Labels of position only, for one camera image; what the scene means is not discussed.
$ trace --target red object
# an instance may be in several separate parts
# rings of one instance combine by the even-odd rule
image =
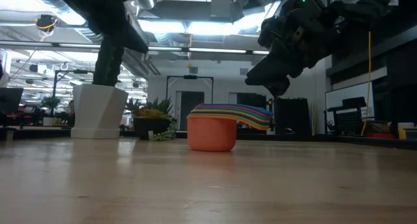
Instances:
[[[235,120],[188,118],[187,143],[192,150],[229,152],[236,144]]]
[[[379,139],[395,139],[395,136],[390,133],[369,132],[369,133],[366,133],[366,137],[373,137],[373,138],[379,138]]]

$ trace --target ceiling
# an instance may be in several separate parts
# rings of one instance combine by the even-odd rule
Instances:
[[[0,40],[15,41],[41,41],[65,42],[72,44],[91,44],[74,26],[65,23],[57,24],[53,33],[45,36],[45,33],[36,28],[35,20],[41,14],[54,15],[51,9],[35,0],[0,0]],[[212,3],[216,0],[156,0],[155,7],[150,10],[139,8],[137,1],[126,2],[127,9],[135,12],[142,35],[149,46],[175,46],[193,48],[221,48],[221,49],[252,49],[265,50],[257,43],[259,26],[265,17],[274,15],[280,0],[259,0],[264,12],[258,12],[251,16],[242,14],[242,7],[248,0],[224,0],[231,5],[230,21],[224,18],[212,17]],[[179,25],[176,31],[172,31],[174,25]],[[97,49],[89,52],[75,51],[36,51],[34,47],[27,49],[6,49],[12,61],[10,86],[25,87],[26,102],[38,102],[43,95],[51,94],[53,87],[53,71],[63,66],[68,70],[84,69],[94,71]],[[30,64],[38,64],[47,72],[34,73],[29,70],[29,65],[22,68],[28,58]],[[200,76],[222,76],[227,78],[242,78],[241,68],[250,69],[262,59],[258,55],[237,55],[221,53],[188,53],[152,51],[149,56],[130,52],[130,56],[124,57],[117,86],[125,89],[131,97],[145,101],[147,94],[148,76],[152,75],[185,75],[189,74],[188,66],[198,67]],[[72,98],[72,86],[90,83],[92,74],[68,73],[57,84],[57,95],[62,96],[64,102]]]

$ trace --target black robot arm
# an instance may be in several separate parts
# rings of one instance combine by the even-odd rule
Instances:
[[[289,87],[287,76],[298,77],[306,67],[331,55],[346,32],[370,28],[389,13],[391,0],[359,0],[354,5],[335,1],[288,0],[277,18],[266,19],[258,43],[270,50],[247,74],[247,85],[263,85],[281,96]]]

